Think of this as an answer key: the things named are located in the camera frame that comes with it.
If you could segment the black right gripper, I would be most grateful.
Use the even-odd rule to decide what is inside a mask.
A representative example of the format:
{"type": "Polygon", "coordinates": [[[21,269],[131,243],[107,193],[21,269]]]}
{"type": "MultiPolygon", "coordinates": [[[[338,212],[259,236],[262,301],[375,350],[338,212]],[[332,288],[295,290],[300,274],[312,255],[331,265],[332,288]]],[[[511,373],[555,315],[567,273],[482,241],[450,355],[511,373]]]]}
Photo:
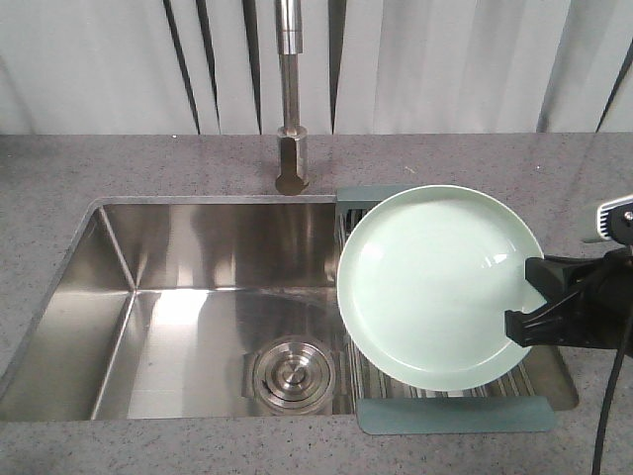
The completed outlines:
{"type": "Polygon", "coordinates": [[[632,310],[629,249],[609,251],[600,258],[529,257],[524,274],[548,303],[529,313],[506,310],[504,330],[510,340],[521,347],[615,349],[620,345],[632,310]]]}

